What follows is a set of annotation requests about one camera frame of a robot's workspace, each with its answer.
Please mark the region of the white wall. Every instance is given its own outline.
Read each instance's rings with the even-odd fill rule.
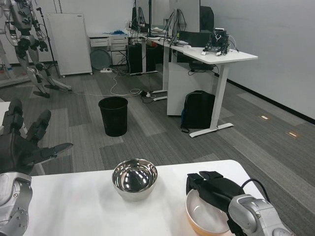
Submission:
[[[315,1],[201,0],[240,51],[258,60],[232,66],[229,79],[315,118]]]
[[[48,24],[46,13],[55,13],[53,0],[36,0],[38,7],[42,8],[45,22]],[[60,12],[58,0],[55,0],[58,13]],[[87,33],[113,32],[124,30],[126,21],[131,20],[134,0],[61,0],[63,13],[83,13]],[[42,23],[40,14],[35,11],[37,18]],[[0,28],[4,27],[5,17],[0,19]],[[10,63],[18,63],[15,51],[5,35],[0,35],[0,40],[6,51]],[[50,52],[40,52],[40,61],[51,61]]]

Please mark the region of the white cabinet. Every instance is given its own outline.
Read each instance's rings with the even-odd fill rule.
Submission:
[[[105,33],[94,33],[89,35],[92,51],[93,49],[104,49],[111,52],[112,65],[126,64],[126,45],[128,36],[111,35]]]
[[[91,73],[83,14],[47,14],[61,75]]]

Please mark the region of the computer tower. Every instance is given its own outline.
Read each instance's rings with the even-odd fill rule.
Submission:
[[[126,46],[127,65],[130,73],[142,73],[142,46],[141,44]],[[155,48],[147,45],[147,71],[155,71]]]

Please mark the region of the bowl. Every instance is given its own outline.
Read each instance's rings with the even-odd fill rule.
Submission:
[[[186,197],[186,215],[193,230],[201,236],[231,236],[226,213],[199,197],[191,190]]]
[[[120,163],[113,171],[112,181],[116,191],[126,201],[140,201],[148,197],[158,177],[156,167],[144,159]]]

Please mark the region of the drawer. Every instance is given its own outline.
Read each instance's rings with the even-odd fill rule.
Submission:
[[[127,36],[111,36],[110,41],[111,41],[111,44],[128,43],[128,37]]]
[[[112,44],[110,45],[111,51],[125,51],[126,50],[126,44],[125,43],[119,43],[119,44]]]
[[[106,47],[108,46],[108,38],[92,38],[90,44],[91,47]]]
[[[113,62],[113,65],[124,65],[126,64],[126,61],[124,60],[123,62],[123,59],[126,58],[126,52],[112,52],[112,62]]]

